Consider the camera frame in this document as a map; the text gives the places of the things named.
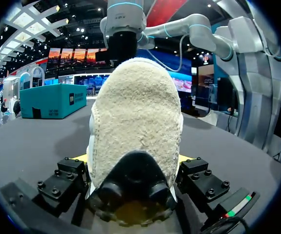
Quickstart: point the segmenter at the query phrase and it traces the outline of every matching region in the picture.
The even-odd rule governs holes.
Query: black cable
[[[281,151],[278,154],[275,154],[274,156],[272,156],[272,158],[276,161],[279,161],[280,156],[281,156]]]
[[[219,222],[213,224],[211,227],[207,228],[206,230],[204,230],[200,234],[210,234],[210,233],[215,232],[219,228],[223,227],[227,223],[234,223],[233,226],[231,226],[230,228],[225,230],[224,233],[227,233],[228,231],[233,229],[239,222],[242,223],[242,225],[244,226],[245,233],[247,233],[247,234],[250,233],[250,228],[249,228],[248,224],[245,222],[245,220],[243,218],[234,216],[234,217],[229,217],[229,218],[221,219]]]

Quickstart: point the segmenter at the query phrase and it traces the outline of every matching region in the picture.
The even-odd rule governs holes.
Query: green light
[[[235,216],[235,212],[233,212],[233,211],[230,211],[230,212],[228,212],[227,214],[228,214],[229,217]]]

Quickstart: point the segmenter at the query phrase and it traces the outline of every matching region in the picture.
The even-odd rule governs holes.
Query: cable
[[[147,50],[147,52],[148,52],[160,65],[162,65],[162,66],[165,67],[166,69],[169,69],[169,70],[172,71],[172,72],[178,72],[178,71],[181,70],[182,59],[183,59],[183,57],[182,57],[182,47],[181,47],[181,45],[182,45],[182,43],[183,43],[184,37],[187,36],[187,35],[188,35],[188,34],[183,35],[182,38],[181,38],[181,40],[180,40],[180,66],[179,66],[179,68],[178,68],[177,70],[174,70],[174,69],[172,69],[172,68],[169,68],[167,65],[163,64],[163,62],[161,62],[159,59],[157,59],[149,50]]]
[[[213,224],[211,227],[209,227],[206,230],[204,230],[203,232],[201,232],[201,234],[210,234],[210,233],[215,232],[219,228],[223,227],[227,223],[234,223],[234,225],[232,227],[225,230],[224,233],[227,233],[232,228],[234,228],[239,222],[242,223],[242,225],[244,226],[245,233],[247,233],[247,234],[250,233],[250,228],[249,228],[248,224],[245,222],[245,220],[243,218],[234,216],[234,217],[221,219],[219,222]]]
[[[272,156],[272,158],[276,161],[279,161],[280,156],[281,156],[281,151],[278,154],[275,154],[274,156]]]

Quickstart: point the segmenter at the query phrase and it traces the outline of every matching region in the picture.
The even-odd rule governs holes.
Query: person
[[[13,111],[15,113],[15,116],[17,116],[19,114],[19,112],[21,111],[20,98],[15,102],[14,107],[13,107]]]
[[[7,111],[7,107],[6,107],[6,99],[4,99],[4,101],[2,102],[2,105],[0,106],[0,111],[2,111],[3,113],[5,113]]]

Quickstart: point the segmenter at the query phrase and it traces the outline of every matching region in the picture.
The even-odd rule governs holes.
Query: black plastic component
[[[192,174],[208,169],[208,163],[203,159],[189,160],[181,163],[181,168],[185,174]]]

